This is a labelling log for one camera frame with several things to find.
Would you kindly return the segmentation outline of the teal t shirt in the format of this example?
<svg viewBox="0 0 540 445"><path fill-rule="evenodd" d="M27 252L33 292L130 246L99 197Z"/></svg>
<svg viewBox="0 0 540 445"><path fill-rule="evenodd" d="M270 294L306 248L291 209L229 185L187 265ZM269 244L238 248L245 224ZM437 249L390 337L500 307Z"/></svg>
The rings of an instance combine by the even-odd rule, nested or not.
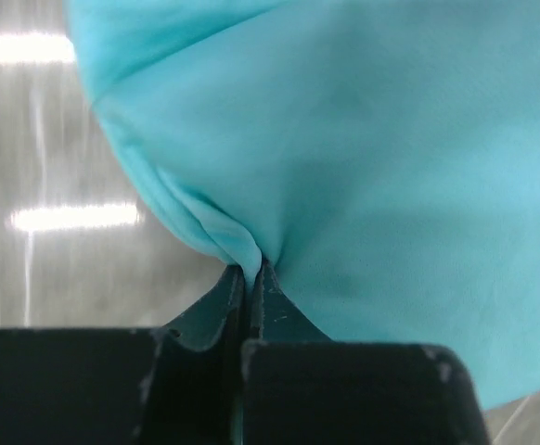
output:
<svg viewBox="0 0 540 445"><path fill-rule="evenodd" d="M161 222L338 340L540 390L540 1L70 1L84 90Z"/></svg>

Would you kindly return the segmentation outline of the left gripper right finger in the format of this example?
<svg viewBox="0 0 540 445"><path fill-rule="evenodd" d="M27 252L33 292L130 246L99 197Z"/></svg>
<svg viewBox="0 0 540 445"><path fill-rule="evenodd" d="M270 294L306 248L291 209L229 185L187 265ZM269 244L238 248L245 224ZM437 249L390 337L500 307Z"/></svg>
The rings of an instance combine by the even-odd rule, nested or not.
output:
<svg viewBox="0 0 540 445"><path fill-rule="evenodd" d="M338 342L264 265L241 348L246 444L486 444L469 373L449 349Z"/></svg>

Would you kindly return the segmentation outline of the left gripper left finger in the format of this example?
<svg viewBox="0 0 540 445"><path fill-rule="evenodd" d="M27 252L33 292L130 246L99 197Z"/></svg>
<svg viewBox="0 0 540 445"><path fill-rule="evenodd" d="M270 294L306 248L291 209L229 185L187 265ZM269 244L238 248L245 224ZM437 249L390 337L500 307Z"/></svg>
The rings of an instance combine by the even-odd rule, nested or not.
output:
<svg viewBox="0 0 540 445"><path fill-rule="evenodd" d="M0 328L0 444L225 444L240 269L162 326Z"/></svg>

